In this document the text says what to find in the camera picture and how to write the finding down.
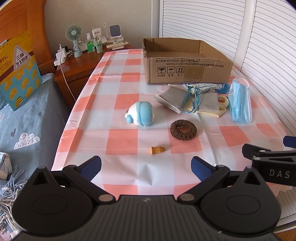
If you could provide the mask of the brown knitted scrunchie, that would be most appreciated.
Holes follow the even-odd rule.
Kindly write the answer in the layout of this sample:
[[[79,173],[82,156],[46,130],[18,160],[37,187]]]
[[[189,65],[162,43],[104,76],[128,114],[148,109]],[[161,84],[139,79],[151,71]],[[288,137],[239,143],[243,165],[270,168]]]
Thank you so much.
[[[189,141],[197,134],[196,126],[188,120],[176,120],[170,126],[171,136],[180,141]]]

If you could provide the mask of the blue surgical masks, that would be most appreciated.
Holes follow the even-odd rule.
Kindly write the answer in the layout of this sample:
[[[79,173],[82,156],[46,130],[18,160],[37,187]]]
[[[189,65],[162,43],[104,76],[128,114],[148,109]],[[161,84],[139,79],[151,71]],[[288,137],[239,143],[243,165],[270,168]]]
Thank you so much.
[[[252,108],[250,99],[250,85],[246,79],[233,79],[228,99],[231,118],[239,123],[252,123]]]

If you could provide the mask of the orange foam earplug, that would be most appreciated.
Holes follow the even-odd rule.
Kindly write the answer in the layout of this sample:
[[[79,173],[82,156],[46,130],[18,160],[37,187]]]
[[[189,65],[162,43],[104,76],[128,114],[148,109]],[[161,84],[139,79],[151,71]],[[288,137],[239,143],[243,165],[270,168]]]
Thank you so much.
[[[151,155],[163,153],[165,150],[166,150],[165,147],[162,147],[162,146],[158,146],[158,147],[151,146],[150,147]]]

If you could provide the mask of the cream knitted scrunchie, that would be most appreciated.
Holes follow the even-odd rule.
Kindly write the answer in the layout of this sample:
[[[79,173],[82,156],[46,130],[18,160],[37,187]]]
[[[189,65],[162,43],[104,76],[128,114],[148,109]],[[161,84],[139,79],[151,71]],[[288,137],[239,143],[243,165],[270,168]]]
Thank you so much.
[[[224,108],[227,108],[229,106],[229,100],[224,95],[218,96],[218,102],[219,102],[219,105],[223,106]]]

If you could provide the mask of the grey sachet pouch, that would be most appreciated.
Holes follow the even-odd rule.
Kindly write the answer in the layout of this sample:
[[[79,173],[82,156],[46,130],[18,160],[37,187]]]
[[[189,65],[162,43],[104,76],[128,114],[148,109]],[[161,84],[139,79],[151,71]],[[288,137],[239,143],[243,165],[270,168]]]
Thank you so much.
[[[203,93],[195,95],[193,101],[193,112],[218,113],[219,102],[216,93]]]
[[[166,108],[180,114],[186,94],[186,90],[170,85],[162,94],[155,94],[154,99]]]

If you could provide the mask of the blue white plush toy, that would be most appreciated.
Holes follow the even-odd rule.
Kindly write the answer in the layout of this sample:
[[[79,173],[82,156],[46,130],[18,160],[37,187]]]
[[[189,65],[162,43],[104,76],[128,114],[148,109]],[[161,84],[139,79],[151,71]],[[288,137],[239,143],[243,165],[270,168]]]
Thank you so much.
[[[127,123],[150,126],[154,121],[154,108],[150,102],[137,101],[125,113]]]

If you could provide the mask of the blue patterned sachet with tassel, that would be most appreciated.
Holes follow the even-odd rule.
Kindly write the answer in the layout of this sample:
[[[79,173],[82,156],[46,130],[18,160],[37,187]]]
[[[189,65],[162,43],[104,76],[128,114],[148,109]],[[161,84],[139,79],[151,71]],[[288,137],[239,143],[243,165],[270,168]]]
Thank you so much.
[[[184,101],[183,101],[183,111],[186,113],[196,113],[193,112],[193,109],[190,111],[185,111],[185,103],[186,102],[191,102],[193,105],[193,101],[195,100],[195,95],[197,94],[203,94],[203,93],[216,93],[218,96],[219,95],[224,95],[228,94],[230,90],[230,84],[222,84],[221,87],[217,84],[212,84],[212,83],[198,83],[198,84],[186,84],[187,88],[187,94],[185,95]]]

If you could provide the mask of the blue bed sheet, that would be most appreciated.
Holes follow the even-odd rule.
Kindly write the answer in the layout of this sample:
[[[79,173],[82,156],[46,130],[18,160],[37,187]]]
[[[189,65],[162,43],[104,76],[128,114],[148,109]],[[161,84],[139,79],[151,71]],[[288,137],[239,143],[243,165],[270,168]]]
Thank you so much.
[[[17,110],[1,108],[1,152],[29,179],[39,166],[51,169],[70,111],[55,82],[45,74],[38,90]]]

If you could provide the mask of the grey fringed blanket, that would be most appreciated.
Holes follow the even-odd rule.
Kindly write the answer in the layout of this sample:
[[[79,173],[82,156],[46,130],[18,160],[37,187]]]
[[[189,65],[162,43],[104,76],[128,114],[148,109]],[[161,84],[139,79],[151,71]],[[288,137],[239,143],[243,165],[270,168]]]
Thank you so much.
[[[1,240],[12,240],[19,233],[12,207],[26,183],[24,172],[13,167],[10,156],[1,152]]]

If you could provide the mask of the wooden nightstand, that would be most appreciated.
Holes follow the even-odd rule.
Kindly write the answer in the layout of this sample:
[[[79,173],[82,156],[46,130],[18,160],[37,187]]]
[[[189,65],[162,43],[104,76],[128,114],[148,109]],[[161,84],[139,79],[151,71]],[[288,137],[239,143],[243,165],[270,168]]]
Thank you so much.
[[[76,99],[104,53],[111,51],[103,47],[103,53],[100,54],[84,52],[78,58],[68,57],[65,63],[57,67],[55,80],[69,110],[73,109]]]

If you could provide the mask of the white remote control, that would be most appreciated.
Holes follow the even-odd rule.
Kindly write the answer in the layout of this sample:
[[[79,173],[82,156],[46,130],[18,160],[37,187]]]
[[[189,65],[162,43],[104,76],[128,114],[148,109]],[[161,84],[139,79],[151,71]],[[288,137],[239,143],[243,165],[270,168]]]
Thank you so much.
[[[112,49],[112,50],[118,50],[118,49],[124,48],[126,45],[128,45],[128,42],[122,41],[122,42],[116,42],[113,44],[106,45],[106,48]]]

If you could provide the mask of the green tube bottle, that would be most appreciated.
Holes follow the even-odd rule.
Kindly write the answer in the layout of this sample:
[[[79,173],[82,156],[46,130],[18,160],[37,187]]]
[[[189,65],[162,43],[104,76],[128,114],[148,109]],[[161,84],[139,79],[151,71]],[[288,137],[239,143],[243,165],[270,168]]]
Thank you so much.
[[[94,37],[94,45],[98,54],[103,53],[103,45],[100,36]]]

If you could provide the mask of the green desk fan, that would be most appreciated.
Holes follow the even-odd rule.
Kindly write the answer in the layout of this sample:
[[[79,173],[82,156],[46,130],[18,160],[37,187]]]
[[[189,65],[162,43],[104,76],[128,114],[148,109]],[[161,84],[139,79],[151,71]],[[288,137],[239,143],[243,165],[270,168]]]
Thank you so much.
[[[79,39],[82,36],[82,29],[78,25],[71,25],[66,30],[66,38],[73,42],[74,57],[82,56],[82,50],[79,45]]]

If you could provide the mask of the white labelled box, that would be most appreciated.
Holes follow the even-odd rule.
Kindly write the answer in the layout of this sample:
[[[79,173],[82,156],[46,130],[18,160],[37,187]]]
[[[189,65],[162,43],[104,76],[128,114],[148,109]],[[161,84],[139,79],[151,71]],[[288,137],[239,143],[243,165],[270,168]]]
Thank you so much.
[[[95,39],[101,38],[101,28],[92,28],[92,35]]]

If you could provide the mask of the phone stand with tablet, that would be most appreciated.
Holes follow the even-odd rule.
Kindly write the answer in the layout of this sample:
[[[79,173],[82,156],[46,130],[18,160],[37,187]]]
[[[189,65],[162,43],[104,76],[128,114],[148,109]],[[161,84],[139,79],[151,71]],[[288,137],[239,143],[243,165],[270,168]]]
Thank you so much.
[[[110,39],[114,42],[123,42],[123,36],[121,34],[120,25],[110,25],[109,26]]]

